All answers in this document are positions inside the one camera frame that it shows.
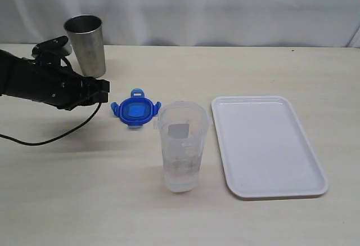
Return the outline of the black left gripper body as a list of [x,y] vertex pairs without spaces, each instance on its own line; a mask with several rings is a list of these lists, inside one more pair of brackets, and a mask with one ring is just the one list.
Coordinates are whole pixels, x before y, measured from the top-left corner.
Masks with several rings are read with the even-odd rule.
[[66,36],[35,45],[31,69],[31,100],[55,107],[94,105],[93,91],[67,59],[71,54]]

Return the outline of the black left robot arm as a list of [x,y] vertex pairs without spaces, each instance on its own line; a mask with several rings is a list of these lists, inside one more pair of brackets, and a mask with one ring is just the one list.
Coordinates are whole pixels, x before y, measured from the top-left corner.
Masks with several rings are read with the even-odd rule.
[[1,95],[60,110],[108,102],[110,82],[75,72],[66,58],[71,52],[65,35],[35,45],[32,59],[1,50]]

